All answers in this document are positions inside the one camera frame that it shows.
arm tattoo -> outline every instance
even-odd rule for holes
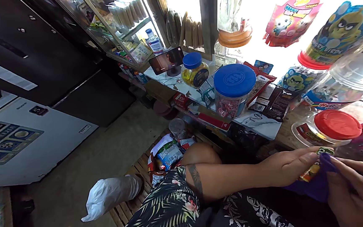
[[[201,185],[201,178],[200,178],[199,172],[196,169],[196,165],[195,164],[189,165],[188,171],[191,174],[191,178],[193,178],[195,192],[197,193],[197,197],[201,201],[203,201],[203,199],[204,199],[204,197],[203,197],[203,186]]]

red box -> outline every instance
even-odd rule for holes
[[[203,114],[203,113],[200,113],[198,115],[198,118],[210,123],[213,126],[217,126],[220,129],[224,129],[226,131],[228,131],[229,127],[231,126],[231,123],[226,123],[226,122],[220,121],[218,119],[215,119],[215,118],[210,117],[210,116],[208,116],[206,114]]]
[[[190,105],[190,103],[192,102],[191,99],[189,99],[188,97],[186,97],[185,95],[181,94],[180,92],[177,92],[174,96],[173,96],[173,100],[175,101],[175,104],[184,109],[184,110],[188,110],[188,106]]]

phone screen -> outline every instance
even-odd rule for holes
[[[154,58],[149,59],[149,64],[152,66],[154,73],[159,75],[167,70],[173,69],[176,66],[183,64],[183,51],[180,47],[176,47]]]

blue jar lid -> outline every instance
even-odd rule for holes
[[[201,57],[201,54],[197,52],[188,53],[183,58],[184,67],[189,70],[197,68],[202,61],[203,58]]]
[[[248,94],[256,83],[255,72],[246,65],[225,65],[216,71],[214,86],[217,92],[229,98]]]

forearm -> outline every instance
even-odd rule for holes
[[[189,187],[206,203],[231,193],[254,187],[267,187],[258,165],[192,164],[186,166]]]

